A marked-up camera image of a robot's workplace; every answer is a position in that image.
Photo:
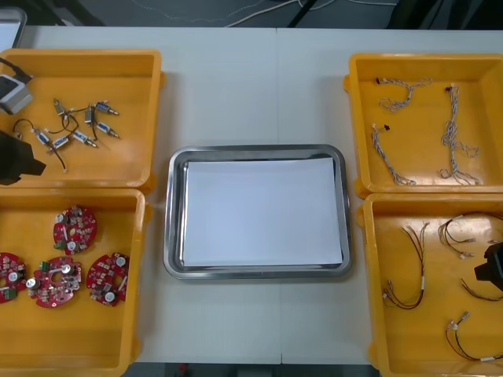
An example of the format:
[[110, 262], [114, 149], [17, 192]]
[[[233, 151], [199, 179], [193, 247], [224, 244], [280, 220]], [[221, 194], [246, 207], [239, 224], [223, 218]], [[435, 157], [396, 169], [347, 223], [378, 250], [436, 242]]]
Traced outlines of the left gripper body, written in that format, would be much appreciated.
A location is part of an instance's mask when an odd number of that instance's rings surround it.
[[31, 146], [1, 132], [1, 185], [11, 185], [22, 174], [35, 175], [35, 158]]

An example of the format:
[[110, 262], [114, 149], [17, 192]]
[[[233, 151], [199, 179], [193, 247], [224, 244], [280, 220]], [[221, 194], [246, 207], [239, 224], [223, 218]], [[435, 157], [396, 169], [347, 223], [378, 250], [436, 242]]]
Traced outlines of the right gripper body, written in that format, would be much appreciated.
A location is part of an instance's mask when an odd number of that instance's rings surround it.
[[502, 243], [496, 243], [489, 246], [484, 254], [484, 258], [486, 259], [486, 263], [490, 269], [490, 282], [502, 291]]

